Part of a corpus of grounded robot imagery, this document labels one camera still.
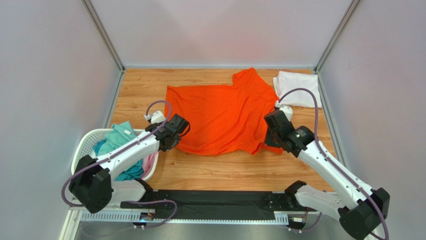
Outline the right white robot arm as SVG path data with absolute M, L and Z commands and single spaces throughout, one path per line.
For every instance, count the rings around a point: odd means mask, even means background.
M 372 235 L 388 216 L 390 194 L 384 188 L 374 189 L 345 168 L 306 126 L 295 128 L 284 108 L 266 114 L 265 144 L 281 148 L 313 168 L 335 191 L 317 190 L 303 181 L 286 189 L 294 201 L 339 221 L 356 240 Z

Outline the orange t-shirt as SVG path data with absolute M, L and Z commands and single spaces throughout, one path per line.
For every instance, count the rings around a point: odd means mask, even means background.
M 264 143 L 268 130 L 264 116 L 274 110 L 278 97 L 254 68 L 235 73 L 231 85 L 168 86 L 165 99 L 172 114 L 190 124 L 177 145 L 183 152 L 200 156 L 235 151 L 255 155 L 261 149 L 283 153 Z

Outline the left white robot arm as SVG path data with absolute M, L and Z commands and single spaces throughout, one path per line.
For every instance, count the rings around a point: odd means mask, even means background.
M 123 146 L 95 158 L 83 156 L 63 189 L 92 214 L 108 205 L 140 200 L 146 192 L 138 180 L 117 181 L 116 178 L 143 158 L 166 152 L 178 145 L 190 123 L 178 114 L 163 122 L 150 124 Z

